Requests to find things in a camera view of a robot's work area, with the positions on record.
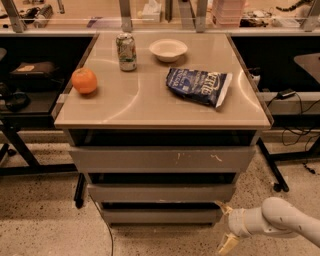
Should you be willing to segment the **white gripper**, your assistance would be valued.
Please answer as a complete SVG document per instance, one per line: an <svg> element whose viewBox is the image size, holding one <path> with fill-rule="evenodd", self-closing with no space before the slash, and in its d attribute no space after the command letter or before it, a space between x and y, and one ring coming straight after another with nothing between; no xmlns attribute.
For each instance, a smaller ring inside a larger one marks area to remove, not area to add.
<svg viewBox="0 0 320 256"><path fill-rule="evenodd" d="M215 201L224 215L228 215L228 226L233 233L224 234L217 247L218 256L226 256L239 243L239 238L247 238L266 231L266 221L260 207L251 209L232 209L224 202Z"/></svg>

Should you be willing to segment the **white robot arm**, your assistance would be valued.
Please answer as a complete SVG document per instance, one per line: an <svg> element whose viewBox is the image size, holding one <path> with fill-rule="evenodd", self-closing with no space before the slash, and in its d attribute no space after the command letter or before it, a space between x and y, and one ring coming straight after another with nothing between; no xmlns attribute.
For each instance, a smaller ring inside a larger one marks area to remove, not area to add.
<svg viewBox="0 0 320 256"><path fill-rule="evenodd" d="M288 201L269 197L259 207L233 209L215 201L227 217L229 234L224 234L217 256L226 256L240 241L253 235L289 238L301 235L320 247L320 220L304 214Z"/></svg>

